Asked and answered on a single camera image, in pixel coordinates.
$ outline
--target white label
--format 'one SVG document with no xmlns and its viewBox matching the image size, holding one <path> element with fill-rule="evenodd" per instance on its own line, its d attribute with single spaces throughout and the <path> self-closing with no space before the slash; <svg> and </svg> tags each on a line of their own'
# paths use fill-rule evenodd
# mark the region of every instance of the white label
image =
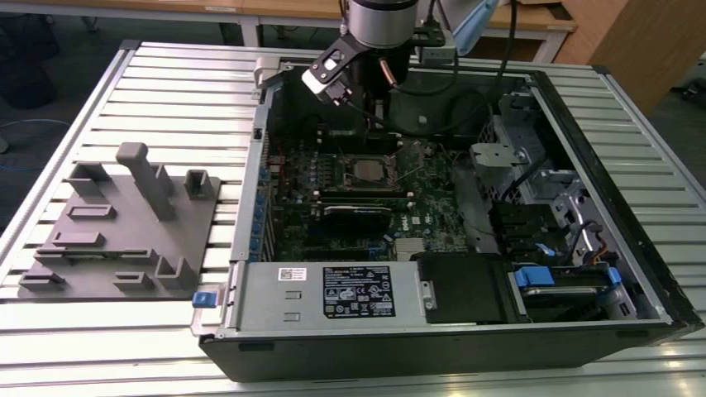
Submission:
<svg viewBox="0 0 706 397">
<path fill-rule="evenodd" d="M 306 267 L 280 267 L 278 278 L 279 281 L 306 281 L 307 268 Z"/>
<path fill-rule="evenodd" d="M 573 31 L 574 30 L 574 27 L 573 26 L 557 26 L 557 25 L 550 25 L 547 26 L 547 29 L 550 31 Z"/>
<path fill-rule="evenodd" d="M 207 11 L 235 12 L 235 7 L 204 7 Z"/>
</svg>

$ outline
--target wire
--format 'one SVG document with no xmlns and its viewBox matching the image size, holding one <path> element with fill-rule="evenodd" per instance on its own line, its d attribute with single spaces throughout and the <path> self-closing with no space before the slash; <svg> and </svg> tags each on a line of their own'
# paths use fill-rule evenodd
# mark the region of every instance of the wire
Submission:
<svg viewBox="0 0 706 397">
<path fill-rule="evenodd" d="M 0 125 L 0 128 L 5 128 L 5 127 L 13 126 L 16 124 L 23 124 L 25 122 L 52 122 L 55 124 L 60 124 L 60 125 L 67 126 L 67 127 L 71 126 L 69 123 L 63 122 L 61 120 L 53 120 L 51 118 L 29 118 L 27 120 L 15 120 L 12 122 L 5 122 L 3 125 Z"/>
<path fill-rule="evenodd" d="M 436 5 L 436 8 L 439 9 L 439 13 L 442 14 L 442 19 L 444 20 L 446 29 L 450 29 L 448 26 L 448 18 L 446 16 L 446 11 L 443 10 L 442 1 L 440 0 L 431 0 L 430 1 L 430 10 L 427 13 L 427 22 L 434 21 L 434 6 Z M 407 95 L 415 96 L 415 97 L 432 97 L 434 95 L 438 95 L 439 93 L 443 93 L 446 90 L 448 90 L 454 84 L 455 80 L 459 74 L 459 54 L 456 51 L 454 51 L 454 73 L 451 74 L 451 79 L 448 82 L 438 88 L 431 89 L 430 91 L 416 91 L 414 89 L 408 89 L 402 87 L 398 84 L 398 80 L 395 79 L 395 76 L 392 75 L 390 65 L 387 64 L 387 60 L 384 58 L 379 59 L 379 66 L 383 70 L 384 78 L 387 79 L 387 83 L 390 86 L 396 89 L 400 93 L 406 93 Z"/>
<path fill-rule="evenodd" d="M 320 29 L 319 27 L 316 27 L 316 28 L 314 29 L 314 31 L 311 32 L 311 36 L 310 36 L 308 39 L 307 39 L 307 42 L 310 42 L 311 39 L 314 39 L 314 36 L 316 36 L 316 33 L 319 33 L 319 29 Z"/>
<path fill-rule="evenodd" d="M 468 87 L 467 89 L 460 91 L 454 97 L 451 97 L 451 99 L 447 102 L 447 105 L 444 106 L 444 109 L 446 109 L 444 118 L 446 118 L 447 121 L 450 121 L 450 119 L 452 118 L 454 109 L 455 109 L 455 106 L 456 106 L 460 98 L 463 98 L 463 96 L 466 96 L 467 94 L 472 94 L 472 95 L 478 96 L 483 100 L 483 104 L 486 104 L 487 109 L 488 109 L 487 110 L 488 111 L 488 115 L 492 114 L 491 105 L 490 105 L 490 102 L 487 101 L 486 95 L 483 95 L 483 93 L 480 91 L 478 91 L 475 88 Z M 466 117 L 462 120 L 459 120 L 454 124 L 448 124 L 446 127 L 443 127 L 436 132 L 438 133 L 451 132 L 458 127 L 463 126 L 463 124 L 466 124 L 467 122 L 470 122 L 474 119 L 475 113 L 478 112 L 479 109 L 480 109 L 480 105 L 476 105 L 471 109 L 471 111 L 466 114 Z"/>
<path fill-rule="evenodd" d="M 355 103 L 352 103 L 351 101 L 347 101 L 346 105 L 348 105 L 352 110 L 355 110 L 358 113 L 360 113 L 368 119 L 374 120 L 380 126 L 387 128 L 390 131 L 396 132 L 402 136 L 408 136 L 408 137 L 412 137 L 412 138 L 418 138 L 420 136 L 427 136 L 428 135 L 428 134 L 422 134 L 419 132 L 412 132 L 407 128 L 400 127 L 394 122 L 387 121 L 382 117 L 375 116 L 372 113 L 366 111 L 363 108 L 359 108 L 358 105 L 355 105 Z"/>
<path fill-rule="evenodd" d="M 563 260 L 563 265 L 565 266 L 570 266 L 571 265 L 571 261 L 574 260 L 575 246 L 578 246 L 578 241 L 582 239 L 583 229 L 586 229 L 586 227 L 589 227 L 594 223 L 598 224 L 598 222 L 595 220 L 586 219 L 586 221 L 578 227 L 578 230 L 575 231 L 574 239 L 571 240 L 570 249 L 566 251 L 566 259 Z"/>
<path fill-rule="evenodd" d="M 503 192 L 503 194 L 499 196 L 499 201 L 504 201 L 507 196 L 510 195 L 510 193 L 518 188 L 519 185 L 522 185 L 522 183 L 527 180 L 527 178 L 530 178 L 535 172 L 538 172 L 539 170 L 539 167 L 542 166 L 542 164 L 547 161 L 547 155 L 546 153 L 537 159 L 537 161 L 534 163 L 530 164 L 530 167 L 527 168 L 527 170 L 524 171 L 524 173 L 519 176 L 519 178 L 516 178 L 512 183 L 510 184 L 510 186 L 507 186 L 507 189 L 506 191 Z"/>
<path fill-rule="evenodd" d="M 343 2 L 346 0 L 339 0 L 339 11 L 340 11 L 340 18 L 346 20 L 346 6 L 343 5 Z"/>
<path fill-rule="evenodd" d="M 442 0 L 436 1 L 436 7 L 439 8 L 439 14 L 442 14 L 443 28 L 451 31 L 451 24 L 448 23 L 448 17 L 446 16 L 446 10 L 443 9 Z"/>
<path fill-rule="evenodd" d="M 506 53 L 503 54 L 503 59 L 499 62 L 498 75 L 495 76 L 492 89 L 488 95 L 491 102 L 495 102 L 495 100 L 499 99 L 499 86 L 503 79 L 503 73 L 506 72 L 507 68 L 507 61 L 510 60 L 510 55 L 512 53 L 512 42 L 515 41 L 515 32 L 518 30 L 518 0 L 510 0 L 510 9 L 510 34 L 507 35 Z"/>
<path fill-rule="evenodd" d="M 427 22 L 434 21 L 434 5 L 438 3 L 436 0 L 430 1 L 430 8 L 427 10 Z"/>
<path fill-rule="evenodd" d="M 454 73 L 451 74 L 451 79 L 442 87 L 436 87 L 428 91 L 416 91 L 414 89 L 408 89 L 400 86 L 398 84 L 398 80 L 395 79 L 395 76 L 392 75 L 392 72 L 390 70 L 390 65 L 387 64 L 387 60 L 384 58 L 379 59 L 379 67 L 383 70 L 387 83 L 396 91 L 399 91 L 400 93 L 406 93 L 407 95 L 411 95 L 414 97 L 432 97 L 438 95 L 439 93 L 443 93 L 446 90 L 448 90 L 455 84 L 455 78 L 459 74 L 459 55 L 458 53 L 454 53 Z"/>
<path fill-rule="evenodd" d="M 29 171 L 43 170 L 43 168 L 16 168 L 16 167 L 9 167 L 8 165 L 0 165 L 0 170 L 16 171 L 16 172 L 29 172 Z"/>
<path fill-rule="evenodd" d="M 404 179 L 408 175 L 412 175 L 415 172 L 418 172 L 423 168 L 423 165 L 419 165 L 412 171 L 408 171 L 404 175 L 402 175 L 399 178 L 395 179 L 395 183 L 399 182 L 402 179 Z"/>
<path fill-rule="evenodd" d="M 598 263 L 598 259 L 601 258 L 601 255 L 603 255 L 607 252 L 607 242 L 601 237 L 601 232 L 595 232 L 594 234 L 595 240 L 601 243 L 601 249 L 595 252 L 595 254 L 589 258 L 589 264 L 595 265 Z"/>
</svg>

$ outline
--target aluminum profile table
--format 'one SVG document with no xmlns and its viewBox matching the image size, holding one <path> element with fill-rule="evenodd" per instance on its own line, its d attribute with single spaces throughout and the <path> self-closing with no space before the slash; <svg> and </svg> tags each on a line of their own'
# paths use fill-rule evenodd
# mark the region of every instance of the aluminum profile table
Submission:
<svg viewBox="0 0 706 397">
<path fill-rule="evenodd" d="M 582 368 L 326 382 L 232 383 L 196 345 L 190 302 L 16 304 L 72 193 L 75 161 L 112 161 L 123 141 L 149 145 L 168 171 L 206 168 L 226 184 L 208 237 L 203 288 L 226 280 L 258 100 L 262 55 L 316 52 L 141 43 L 120 50 L 0 240 L 0 395 L 603 396 L 706 390 L 706 331 L 619 352 Z M 494 67 L 494 61 L 464 60 Z M 699 313 L 706 313 L 706 194 L 607 74 L 583 66 L 520 64 L 551 78 L 647 234 Z M 112 173 L 127 172 L 116 164 Z M 207 324 L 218 316 L 204 318 Z"/>
</svg>

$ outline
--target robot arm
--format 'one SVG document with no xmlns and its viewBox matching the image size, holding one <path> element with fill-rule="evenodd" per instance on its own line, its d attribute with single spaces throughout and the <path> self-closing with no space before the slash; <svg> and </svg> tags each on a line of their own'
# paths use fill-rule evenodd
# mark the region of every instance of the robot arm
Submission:
<svg viewBox="0 0 706 397">
<path fill-rule="evenodd" d="M 498 1 L 483 0 L 456 29 L 468 50 L 480 37 Z M 444 35 L 438 22 L 427 18 L 423 26 L 415 27 L 416 6 L 418 0 L 347 1 L 347 33 L 323 51 L 302 76 L 323 102 L 343 104 L 354 93 L 354 84 L 370 93 L 372 101 L 384 98 L 392 88 L 390 77 L 394 76 L 395 84 L 404 82 L 415 48 L 422 59 L 424 54 L 451 49 L 452 55 L 446 60 L 454 59 L 452 37 L 450 33 Z"/>
</svg>

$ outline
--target power supply label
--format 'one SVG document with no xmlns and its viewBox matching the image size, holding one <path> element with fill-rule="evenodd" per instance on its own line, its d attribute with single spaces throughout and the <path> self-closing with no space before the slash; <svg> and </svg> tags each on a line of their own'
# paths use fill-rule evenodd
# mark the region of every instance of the power supply label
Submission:
<svg viewBox="0 0 706 397">
<path fill-rule="evenodd" d="M 328 318 L 395 317 L 390 266 L 324 267 L 323 314 Z"/>
</svg>

